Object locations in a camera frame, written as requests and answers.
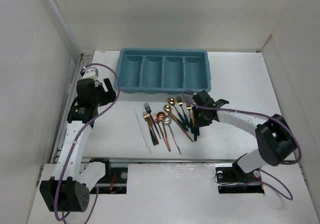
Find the gold knife green handle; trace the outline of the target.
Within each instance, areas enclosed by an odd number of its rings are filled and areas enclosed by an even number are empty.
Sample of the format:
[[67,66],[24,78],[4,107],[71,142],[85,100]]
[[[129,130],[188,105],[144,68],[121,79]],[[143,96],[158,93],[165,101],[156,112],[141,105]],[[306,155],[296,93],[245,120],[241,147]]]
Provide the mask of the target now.
[[196,127],[194,128],[194,134],[195,134],[196,136],[200,136],[200,128],[199,128],[198,126],[196,126]]
[[195,128],[193,129],[192,133],[193,133],[193,140],[196,142],[198,140],[198,136],[195,135]]

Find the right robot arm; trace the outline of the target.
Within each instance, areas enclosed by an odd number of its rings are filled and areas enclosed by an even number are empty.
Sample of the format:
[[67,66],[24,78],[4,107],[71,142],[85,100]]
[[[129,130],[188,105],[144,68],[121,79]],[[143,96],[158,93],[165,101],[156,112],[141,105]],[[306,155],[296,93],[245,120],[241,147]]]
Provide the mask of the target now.
[[205,90],[194,93],[192,99],[197,128],[216,121],[241,129],[256,139],[257,148],[232,164],[231,174],[235,180],[243,181],[251,172],[267,165],[293,165],[301,160],[300,144],[283,116],[240,110],[227,100],[214,101]]

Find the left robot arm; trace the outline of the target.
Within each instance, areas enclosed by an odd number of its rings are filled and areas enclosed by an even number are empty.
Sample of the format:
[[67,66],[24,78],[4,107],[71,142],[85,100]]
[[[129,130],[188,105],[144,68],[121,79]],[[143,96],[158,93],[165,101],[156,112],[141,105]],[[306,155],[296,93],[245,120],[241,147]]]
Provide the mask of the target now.
[[104,162],[94,161],[88,170],[80,171],[86,142],[98,107],[116,101],[109,78],[83,78],[76,84],[76,98],[67,115],[66,135],[61,153],[50,179],[40,183],[39,191],[50,212],[84,212],[89,205],[90,191],[95,184],[111,179],[112,170]]

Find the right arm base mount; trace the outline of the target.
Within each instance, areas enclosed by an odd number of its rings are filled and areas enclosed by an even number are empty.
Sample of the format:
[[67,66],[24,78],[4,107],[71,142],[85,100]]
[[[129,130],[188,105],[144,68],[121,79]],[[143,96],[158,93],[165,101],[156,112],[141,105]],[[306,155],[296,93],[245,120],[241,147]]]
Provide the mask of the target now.
[[261,172],[256,169],[244,173],[232,166],[217,166],[214,180],[219,194],[264,194]]

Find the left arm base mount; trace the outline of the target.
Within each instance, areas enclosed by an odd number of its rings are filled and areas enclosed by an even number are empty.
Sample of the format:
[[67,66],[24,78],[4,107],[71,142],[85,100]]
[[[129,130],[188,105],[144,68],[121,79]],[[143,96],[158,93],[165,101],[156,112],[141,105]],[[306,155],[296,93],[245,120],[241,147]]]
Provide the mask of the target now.
[[91,163],[103,163],[105,175],[97,182],[100,195],[122,195],[127,193],[128,165],[111,162],[109,158],[91,158],[85,162],[84,169]]

